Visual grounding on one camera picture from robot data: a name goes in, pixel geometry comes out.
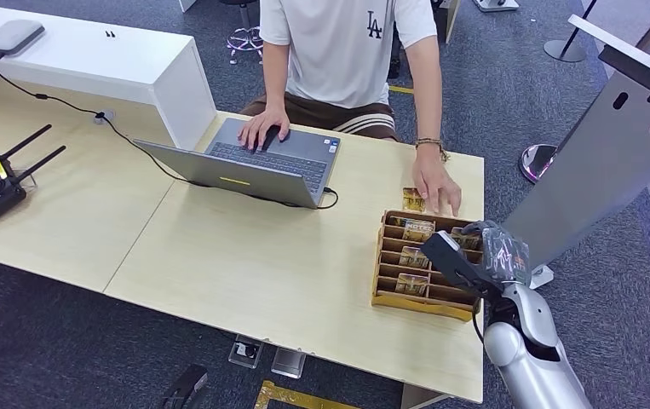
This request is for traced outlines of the person's right hand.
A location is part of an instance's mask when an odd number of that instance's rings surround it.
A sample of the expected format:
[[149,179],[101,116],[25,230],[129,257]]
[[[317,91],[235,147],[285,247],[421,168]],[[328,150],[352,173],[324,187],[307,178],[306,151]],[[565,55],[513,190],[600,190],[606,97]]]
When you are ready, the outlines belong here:
[[280,141],[288,136],[290,120],[283,107],[267,106],[252,117],[239,132],[239,145],[251,151],[262,150],[272,128],[279,129],[274,135]]

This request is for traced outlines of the person's left hand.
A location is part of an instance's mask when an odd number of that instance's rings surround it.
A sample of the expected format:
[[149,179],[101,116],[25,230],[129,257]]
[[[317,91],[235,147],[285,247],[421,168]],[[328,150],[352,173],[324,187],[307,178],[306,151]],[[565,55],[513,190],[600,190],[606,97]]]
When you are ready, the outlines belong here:
[[462,190],[447,173],[442,162],[440,146],[424,143],[416,146],[412,179],[427,210],[441,213],[449,205],[453,216],[458,216]]

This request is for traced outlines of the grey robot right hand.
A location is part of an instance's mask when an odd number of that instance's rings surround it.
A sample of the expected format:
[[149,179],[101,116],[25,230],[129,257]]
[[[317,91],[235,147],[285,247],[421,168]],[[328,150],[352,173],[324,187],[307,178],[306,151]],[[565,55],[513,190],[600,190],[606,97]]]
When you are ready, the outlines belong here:
[[480,237],[483,253],[480,265],[495,283],[531,284],[532,269],[526,242],[491,220],[470,223],[463,228],[463,233]]

